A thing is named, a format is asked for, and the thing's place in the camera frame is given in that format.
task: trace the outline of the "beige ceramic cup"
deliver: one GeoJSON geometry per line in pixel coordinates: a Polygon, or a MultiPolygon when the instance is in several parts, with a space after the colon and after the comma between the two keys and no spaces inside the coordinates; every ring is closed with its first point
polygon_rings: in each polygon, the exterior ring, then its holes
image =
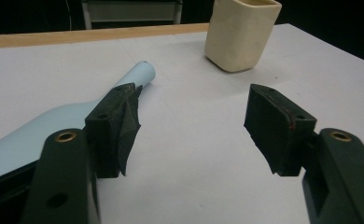
{"type": "Polygon", "coordinates": [[[205,55],[228,72],[254,67],[280,10],[273,0],[215,0],[205,55]]]}

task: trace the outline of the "wooden table edge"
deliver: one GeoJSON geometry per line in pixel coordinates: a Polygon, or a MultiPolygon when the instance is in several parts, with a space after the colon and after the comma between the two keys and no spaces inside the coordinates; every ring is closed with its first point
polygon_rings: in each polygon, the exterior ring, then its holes
{"type": "Polygon", "coordinates": [[[51,33],[0,35],[0,48],[72,44],[109,39],[206,32],[208,23],[129,27],[51,33]]]}

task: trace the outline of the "chair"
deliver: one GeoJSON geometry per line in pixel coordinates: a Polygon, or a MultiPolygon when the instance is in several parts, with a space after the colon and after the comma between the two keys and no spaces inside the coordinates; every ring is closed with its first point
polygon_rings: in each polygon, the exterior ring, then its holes
{"type": "Polygon", "coordinates": [[[95,22],[169,21],[180,24],[182,0],[82,0],[86,29],[95,22]]]}

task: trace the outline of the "table surface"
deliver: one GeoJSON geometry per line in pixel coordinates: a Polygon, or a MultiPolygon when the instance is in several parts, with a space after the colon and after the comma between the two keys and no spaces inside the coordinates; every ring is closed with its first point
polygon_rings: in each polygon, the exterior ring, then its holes
{"type": "Polygon", "coordinates": [[[206,29],[0,35],[0,139],[56,106],[100,98],[145,60],[157,76],[140,97],[127,177],[98,183],[103,223],[309,223],[303,172],[272,175],[243,127],[249,85],[282,92],[318,119],[316,132],[364,142],[364,61],[282,24],[257,66],[229,74],[205,58],[206,29]]]}

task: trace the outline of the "screw hole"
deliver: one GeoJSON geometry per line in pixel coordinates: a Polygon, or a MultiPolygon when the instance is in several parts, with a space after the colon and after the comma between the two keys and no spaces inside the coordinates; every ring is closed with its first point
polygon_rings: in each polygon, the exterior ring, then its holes
{"type": "Polygon", "coordinates": [[[48,208],[55,209],[55,208],[61,207],[63,204],[66,203],[66,201],[68,201],[68,195],[67,194],[57,193],[57,194],[51,196],[47,200],[46,206],[48,208]]]}
{"type": "Polygon", "coordinates": [[[69,142],[77,136],[76,133],[60,133],[56,137],[56,142],[69,142]]]}
{"type": "Polygon", "coordinates": [[[353,139],[346,133],[333,132],[330,134],[333,138],[343,141],[343,142],[351,142],[353,139]]]}

